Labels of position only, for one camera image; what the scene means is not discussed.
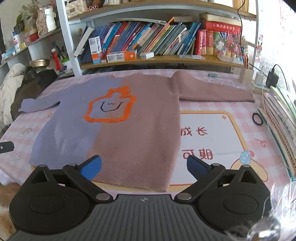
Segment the orange and white box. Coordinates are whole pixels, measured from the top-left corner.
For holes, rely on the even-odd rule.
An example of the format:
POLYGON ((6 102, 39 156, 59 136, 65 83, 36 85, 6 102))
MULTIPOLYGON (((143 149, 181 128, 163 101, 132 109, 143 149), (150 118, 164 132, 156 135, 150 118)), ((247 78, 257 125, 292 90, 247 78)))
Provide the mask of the orange and white box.
POLYGON ((132 61, 137 59, 137 50, 113 52, 107 55, 107 62, 132 61))

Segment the white blue toothpaste box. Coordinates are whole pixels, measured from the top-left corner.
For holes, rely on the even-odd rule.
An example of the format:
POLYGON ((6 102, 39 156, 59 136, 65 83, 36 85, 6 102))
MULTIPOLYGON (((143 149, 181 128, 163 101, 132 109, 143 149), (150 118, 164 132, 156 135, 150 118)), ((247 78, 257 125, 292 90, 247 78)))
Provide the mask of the white blue toothpaste box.
POLYGON ((92 63, 100 64, 101 53, 102 53, 100 37, 97 36, 97 37, 89 38, 88 41, 89 41, 92 63))

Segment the white jacket on chair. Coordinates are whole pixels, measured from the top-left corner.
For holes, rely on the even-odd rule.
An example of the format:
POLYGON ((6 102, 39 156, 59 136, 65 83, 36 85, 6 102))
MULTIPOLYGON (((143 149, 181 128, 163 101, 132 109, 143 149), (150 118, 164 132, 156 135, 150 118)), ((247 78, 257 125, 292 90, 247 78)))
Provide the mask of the white jacket on chair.
POLYGON ((13 122, 11 105, 15 101, 17 89, 22 85, 25 70, 26 66, 22 63, 15 64, 7 73, 1 85, 1 121, 5 126, 13 122))

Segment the stack of books right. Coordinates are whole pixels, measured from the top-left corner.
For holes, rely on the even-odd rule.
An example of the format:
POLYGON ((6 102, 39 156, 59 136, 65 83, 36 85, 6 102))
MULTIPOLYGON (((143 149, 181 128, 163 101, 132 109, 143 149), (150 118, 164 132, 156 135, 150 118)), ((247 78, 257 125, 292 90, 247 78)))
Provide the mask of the stack of books right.
POLYGON ((295 181, 295 95, 281 87, 261 88, 259 114, 280 149, 291 181, 295 181))

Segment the red dictionaries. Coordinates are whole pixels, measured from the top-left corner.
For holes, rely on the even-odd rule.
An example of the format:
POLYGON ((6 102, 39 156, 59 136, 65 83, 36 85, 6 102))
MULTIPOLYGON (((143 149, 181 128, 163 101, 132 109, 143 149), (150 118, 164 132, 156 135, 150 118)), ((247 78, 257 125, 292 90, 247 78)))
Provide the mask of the red dictionaries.
POLYGON ((201 13, 199 21, 198 37, 202 39, 200 54, 230 56, 238 51, 236 37, 241 34, 240 21, 209 13, 201 13))

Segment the white power adapter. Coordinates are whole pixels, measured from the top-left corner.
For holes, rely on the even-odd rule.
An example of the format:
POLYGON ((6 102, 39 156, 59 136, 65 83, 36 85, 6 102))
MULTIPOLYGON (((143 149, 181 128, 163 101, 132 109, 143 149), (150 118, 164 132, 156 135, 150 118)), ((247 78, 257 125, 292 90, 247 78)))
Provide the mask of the white power adapter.
POLYGON ((144 52, 140 54, 140 58, 147 60, 147 59, 151 59, 154 57, 154 52, 144 52))

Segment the brass bowl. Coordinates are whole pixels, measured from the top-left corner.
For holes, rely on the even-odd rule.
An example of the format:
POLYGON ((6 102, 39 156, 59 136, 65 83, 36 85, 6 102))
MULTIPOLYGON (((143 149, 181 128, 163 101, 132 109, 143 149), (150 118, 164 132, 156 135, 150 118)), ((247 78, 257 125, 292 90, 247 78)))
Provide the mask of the brass bowl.
POLYGON ((50 61, 47 58, 37 59, 30 62, 30 66, 34 68, 44 68, 44 67, 46 68, 49 66, 49 64, 50 64, 50 61))

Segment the dark brown garment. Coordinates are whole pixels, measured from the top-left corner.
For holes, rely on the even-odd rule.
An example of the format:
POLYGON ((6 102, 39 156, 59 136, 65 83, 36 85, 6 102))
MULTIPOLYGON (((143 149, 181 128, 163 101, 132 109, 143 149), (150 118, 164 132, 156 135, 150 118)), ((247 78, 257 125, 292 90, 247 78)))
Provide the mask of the dark brown garment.
POLYGON ((21 114, 19 109, 22 101, 28 98, 36 99, 57 77, 58 75, 53 69, 36 72, 36 69, 32 66, 27 67, 22 84, 16 90, 15 100, 11 105, 11 117, 13 121, 21 114))

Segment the purple and mauve knit sweater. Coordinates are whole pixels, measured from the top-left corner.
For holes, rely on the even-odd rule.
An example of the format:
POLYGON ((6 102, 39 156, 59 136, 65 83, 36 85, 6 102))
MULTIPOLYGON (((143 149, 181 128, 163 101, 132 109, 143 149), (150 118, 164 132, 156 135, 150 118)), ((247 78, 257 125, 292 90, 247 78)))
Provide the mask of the purple and mauve knit sweater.
POLYGON ((56 109, 37 135, 29 163, 61 169, 98 155, 102 168, 95 181, 166 191, 181 140, 181 100, 254 102, 249 90, 185 71, 95 77, 22 101, 22 113, 56 109))

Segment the black charger plug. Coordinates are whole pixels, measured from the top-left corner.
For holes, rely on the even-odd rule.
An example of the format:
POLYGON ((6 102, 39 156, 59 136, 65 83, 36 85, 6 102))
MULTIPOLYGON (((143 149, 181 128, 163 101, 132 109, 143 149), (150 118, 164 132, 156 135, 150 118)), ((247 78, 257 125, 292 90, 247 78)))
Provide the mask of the black charger plug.
POLYGON ((276 87, 277 83, 278 83, 278 75, 270 71, 267 75, 266 87, 267 88, 276 87))

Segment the row of colourful books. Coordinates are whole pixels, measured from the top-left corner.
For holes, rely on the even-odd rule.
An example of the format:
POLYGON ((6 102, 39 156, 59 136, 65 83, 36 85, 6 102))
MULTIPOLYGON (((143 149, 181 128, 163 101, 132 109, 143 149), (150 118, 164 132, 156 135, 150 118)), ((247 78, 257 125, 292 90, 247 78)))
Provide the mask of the row of colourful books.
POLYGON ((95 29, 87 26, 84 30, 88 34, 86 42, 82 49, 75 50, 75 55, 81 63, 92 63, 88 39, 97 36, 102 48, 101 63, 108 63, 108 54, 127 50, 137 50, 137 58, 144 52, 154 52, 154 56, 191 54, 200 25, 186 18, 173 17, 167 22, 118 19, 95 29))

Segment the wooden bookshelf with white frame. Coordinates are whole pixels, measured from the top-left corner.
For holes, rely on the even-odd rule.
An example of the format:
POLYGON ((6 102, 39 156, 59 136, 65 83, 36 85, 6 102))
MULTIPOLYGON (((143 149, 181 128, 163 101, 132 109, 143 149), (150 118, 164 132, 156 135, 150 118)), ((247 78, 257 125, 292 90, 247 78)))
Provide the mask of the wooden bookshelf with white frame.
MULTIPOLYGON (((79 59, 74 56, 75 46, 73 42, 73 34, 71 32, 70 25, 83 24, 89 25, 92 28, 95 28, 94 19, 102 22, 111 22, 111 20, 117 20, 120 18, 120 15, 133 15, 146 13, 147 11, 155 14, 155 11, 161 11, 162 14, 169 14, 169 11, 174 12, 172 16, 181 15, 178 14, 178 11, 185 11, 185 15, 189 15, 190 13, 194 14, 194 16, 199 17, 199 12, 201 13, 210 13, 217 16, 224 16, 233 19, 239 19, 238 10, 229 6, 225 6, 217 3, 208 3, 205 1, 130 1, 128 3, 117 4, 104 6, 102 8, 98 8, 95 10, 86 11, 82 14, 76 15, 74 17, 67 17, 65 1, 56 1, 57 11, 59 15, 59 21, 61 25, 61 30, 64 38, 64 43, 66 45, 66 49, 70 58, 70 62, 73 68, 73 73, 75 76, 82 76, 83 71, 91 68, 102 68, 111 65, 129 65, 129 64, 156 64, 156 63, 186 63, 193 65, 217 65, 217 66, 226 66, 233 68, 240 68, 242 65, 236 63, 229 63, 225 61, 219 60, 214 56, 205 56, 205 60, 194 60, 194 59, 186 59, 179 58, 178 55, 174 56, 154 56, 153 58, 144 60, 138 59, 133 61, 118 61, 111 63, 102 63, 102 64, 80 64, 79 59)), ((239 11, 241 19, 245 19, 248 21, 256 22, 255 29, 255 41, 258 38, 258 26, 259 26, 259 7, 258 1, 256 3, 256 14, 252 14, 245 11, 239 11)))

